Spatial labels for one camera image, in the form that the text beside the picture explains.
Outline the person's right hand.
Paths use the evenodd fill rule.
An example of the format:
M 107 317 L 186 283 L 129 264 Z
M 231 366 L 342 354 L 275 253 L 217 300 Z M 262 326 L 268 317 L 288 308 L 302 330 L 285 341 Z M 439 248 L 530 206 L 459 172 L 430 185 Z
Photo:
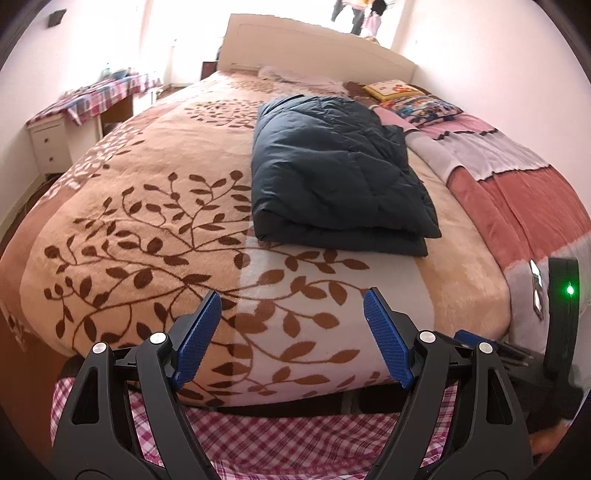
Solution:
M 570 426 L 570 421 L 561 421 L 553 427 L 529 435 L 532 455 L 537 462 L 545 460 L 557 448 Z

